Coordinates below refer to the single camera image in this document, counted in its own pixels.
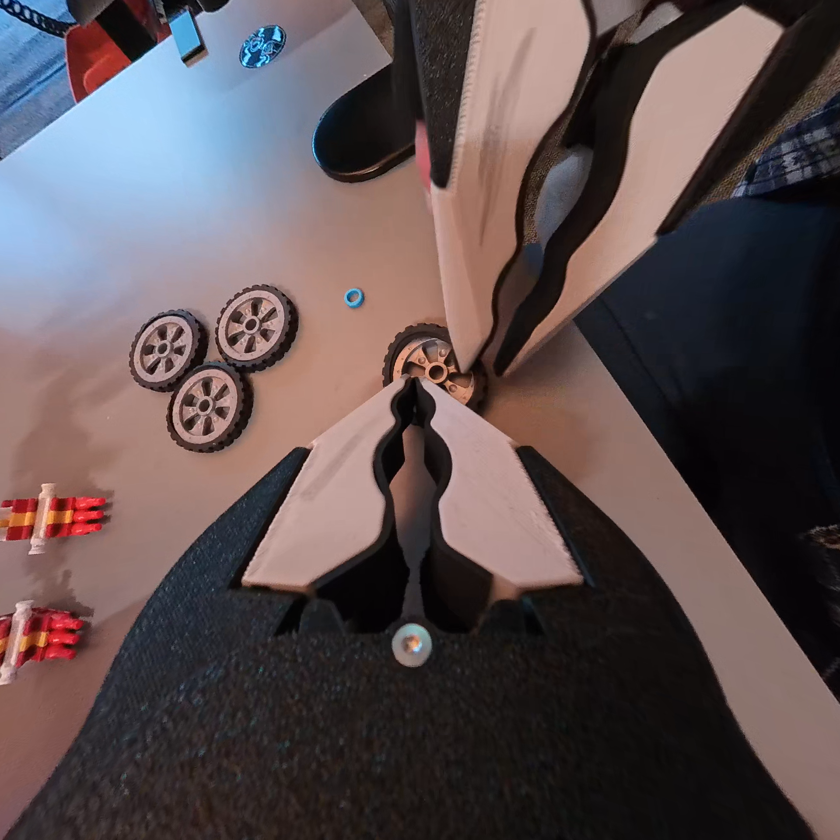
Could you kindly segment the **person's dark trousers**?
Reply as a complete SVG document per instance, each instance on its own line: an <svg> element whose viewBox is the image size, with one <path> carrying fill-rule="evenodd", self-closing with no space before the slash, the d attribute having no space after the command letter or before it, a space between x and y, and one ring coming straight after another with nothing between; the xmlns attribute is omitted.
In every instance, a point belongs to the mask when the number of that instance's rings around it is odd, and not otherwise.
<svg viewBox="0 0 840 840"><path fill-rule="evenodd" d="M576 318L838 698L838 185L709 204Z"/></svg>

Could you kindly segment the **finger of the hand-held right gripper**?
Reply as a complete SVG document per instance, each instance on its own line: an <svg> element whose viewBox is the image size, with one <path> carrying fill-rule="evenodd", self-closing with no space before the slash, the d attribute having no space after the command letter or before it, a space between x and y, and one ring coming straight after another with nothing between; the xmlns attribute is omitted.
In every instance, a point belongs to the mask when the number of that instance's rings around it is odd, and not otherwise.
<svg viewBox="0 0 840 840"><path fill-rule="evenodd" d="M468 372L494 329L497 283L521 243L520 191L567 112L595 42L591 2L477 2L434 232L456 363Z"/></svg>
<svg viewBox="0 0 840 840"><path fill-rule="evenodd" d="M497 375L514 372L654 243L783 33L751 7L708 7L626 47L594 102L584 189L511 318Z"/></svg>

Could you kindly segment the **round dark blue sticker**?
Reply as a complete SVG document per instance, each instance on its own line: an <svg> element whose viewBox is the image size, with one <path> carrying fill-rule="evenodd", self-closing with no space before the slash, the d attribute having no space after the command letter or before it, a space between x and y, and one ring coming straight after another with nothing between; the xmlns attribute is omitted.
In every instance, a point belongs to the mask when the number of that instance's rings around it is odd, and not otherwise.
<svg viewBox="0 0 840 840"><path fill-rule="evenodd" d="M246 69L266 67L275 60L287 42L286 31L276 24L258 28L242 43L238 60Z"/></svg>

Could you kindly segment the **person's right hand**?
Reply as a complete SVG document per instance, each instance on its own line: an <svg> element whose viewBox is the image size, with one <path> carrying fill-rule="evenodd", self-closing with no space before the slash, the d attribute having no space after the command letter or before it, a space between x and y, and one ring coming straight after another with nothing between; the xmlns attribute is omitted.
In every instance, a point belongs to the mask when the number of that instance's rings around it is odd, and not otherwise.
<svg viewBox="0 0 840 840"><path fill-rule="evenodd" d="M445 188L448 183L451 162L446 162L446 167L437 171L433 168L432 156L429 150L427 126L425 121L419 119L415 122L415 160L418 176L423 187L425 198L430 201L433 184Z"/></svg>

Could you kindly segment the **grey toy wheel black tyre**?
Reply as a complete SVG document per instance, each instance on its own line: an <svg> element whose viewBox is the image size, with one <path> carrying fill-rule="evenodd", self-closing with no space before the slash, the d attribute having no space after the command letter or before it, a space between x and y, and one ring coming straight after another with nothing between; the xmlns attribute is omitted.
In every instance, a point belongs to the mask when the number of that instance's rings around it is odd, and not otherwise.
<svg viewBox="0 0 840 840"><path fill-rule="evenodd" d="M183 449L216 453L241 436L253 408L254 391L245 374L221 361L206 362L173 392L167 407L167 430Z"/></svg>
<svg viewBox="0 0 840 840"><path fill-rule="evenodd" d="M487 401L485 366L477 360L462 371L449 331L440 324L414 324L394 337L383 361L383 387L403 375L430 382L475 413L481 413Z"/></svg>
<svg viewBox="0 0 840 840"><path fill-rule="evenodd" d="M264 371L282 360L297 337L294 301L271 285L247 287L220 312L214 338L223 359L238 371Z"/></svg>
<svg viewBox="0 0 840 840"><path fill-rule="evenodd" d="M163 311L136 333L129 352L133 380L153 392L173 392L205 361L205 326L188 310Z"/></svg>

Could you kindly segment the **colourful construction toy figure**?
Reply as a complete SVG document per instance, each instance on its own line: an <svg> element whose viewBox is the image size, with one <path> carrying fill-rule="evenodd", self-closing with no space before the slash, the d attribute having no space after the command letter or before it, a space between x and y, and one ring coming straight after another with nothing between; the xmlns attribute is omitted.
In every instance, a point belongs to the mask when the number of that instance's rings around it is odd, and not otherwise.
<svg viewBox="0 0 840 840"><path fill-rule="evenodd" d="M100 497L60 497L55 484L42 484L37 497L2 501L2 543L27 542L28 555L43 554L57 539L101 531L105 505ZM2 686L28 663L75 658L85 625L73 612L17 602L13 612L1 615Z"/></svg>

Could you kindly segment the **grey metal bracket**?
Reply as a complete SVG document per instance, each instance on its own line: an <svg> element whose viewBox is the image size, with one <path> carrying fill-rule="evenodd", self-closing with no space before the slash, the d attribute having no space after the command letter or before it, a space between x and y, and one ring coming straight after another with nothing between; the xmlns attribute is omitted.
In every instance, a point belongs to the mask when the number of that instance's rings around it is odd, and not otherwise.
<svg viewBox="0 0 840 840"><path fill-rule="evenodd" d="M207 56L203 36L190 6L180 7L170 15L168 25L185 67L193 67Z"/></svg>

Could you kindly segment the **black desk clamp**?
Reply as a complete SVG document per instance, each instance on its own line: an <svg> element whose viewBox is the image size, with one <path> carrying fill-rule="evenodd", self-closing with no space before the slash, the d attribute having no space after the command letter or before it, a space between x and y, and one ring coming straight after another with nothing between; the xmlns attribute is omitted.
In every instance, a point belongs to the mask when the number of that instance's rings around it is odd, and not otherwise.
<svg viewBox="0 0 840 840"><path fill-rule="evenodd" d="M394 60L327 108L311 139L314 160L327 177L368 182L414 157L422 116L416 82Z"/></svg>

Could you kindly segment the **person's plaid shirt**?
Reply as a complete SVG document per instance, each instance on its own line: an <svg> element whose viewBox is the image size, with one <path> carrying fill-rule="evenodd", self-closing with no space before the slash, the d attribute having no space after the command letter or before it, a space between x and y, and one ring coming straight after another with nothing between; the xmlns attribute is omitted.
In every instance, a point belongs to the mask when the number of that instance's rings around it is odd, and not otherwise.
<svg viewBox="0 0 840 840"><path fill-rule="evenodd" d="M839 173L839 94L785 129L761 153L731 197L758 197Z"/></svg>

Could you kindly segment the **red plastic object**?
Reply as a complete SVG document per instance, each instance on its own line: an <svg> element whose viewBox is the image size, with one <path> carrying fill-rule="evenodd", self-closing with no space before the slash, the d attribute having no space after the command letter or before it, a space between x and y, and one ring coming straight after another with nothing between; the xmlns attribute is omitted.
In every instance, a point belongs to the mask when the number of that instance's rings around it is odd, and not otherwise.
<svg viewBox="0 0 840 840"><path fill-rule="evenodd" d="M169 20L197 1L68 1L72 26L65 36L66 66L75 102L102 87L167 39Z"/></svg>

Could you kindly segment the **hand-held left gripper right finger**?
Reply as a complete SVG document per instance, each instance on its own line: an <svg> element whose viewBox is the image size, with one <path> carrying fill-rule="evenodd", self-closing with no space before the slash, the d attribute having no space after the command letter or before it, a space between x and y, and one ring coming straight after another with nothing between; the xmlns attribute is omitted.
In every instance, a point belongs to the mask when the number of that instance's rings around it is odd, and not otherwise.
<svg viewBox="0 0 840 840"><path fill-rule="evenodd" d="M493 602L578 586L585 575L519 445L442 388L415 380L424 463L435 483L420 571L427 618L471 632Z"/></svg>

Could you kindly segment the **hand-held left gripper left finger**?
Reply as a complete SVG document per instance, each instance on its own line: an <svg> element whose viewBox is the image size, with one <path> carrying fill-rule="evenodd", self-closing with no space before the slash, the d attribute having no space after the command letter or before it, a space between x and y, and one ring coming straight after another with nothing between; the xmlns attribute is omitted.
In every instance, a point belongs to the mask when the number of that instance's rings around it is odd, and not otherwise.
<svg viewBox="0 0 840 840"><path fill-rule="evenodd" d="M390 485L413 414L413 381L396 380L311 442L243 586L330 602L357 632L397 620L409 572Z"/></svg>

